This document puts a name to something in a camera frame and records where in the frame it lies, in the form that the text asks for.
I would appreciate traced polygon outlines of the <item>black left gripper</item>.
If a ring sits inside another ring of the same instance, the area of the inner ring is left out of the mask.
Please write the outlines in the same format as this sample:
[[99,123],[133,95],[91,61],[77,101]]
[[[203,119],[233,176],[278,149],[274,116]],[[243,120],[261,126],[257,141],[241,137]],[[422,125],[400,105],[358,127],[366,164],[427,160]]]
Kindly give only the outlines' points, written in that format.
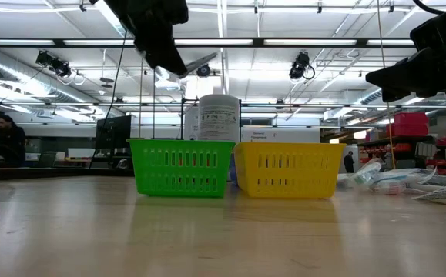
[[[120,35],[130,32],[135,36],[135,46],[150,68],[161,67],[176,75],[187,72],[173,37],[173,25],[189,20],[186,0],[89,0],[89,4]],[[144,23],[148,25],[138,30]]]

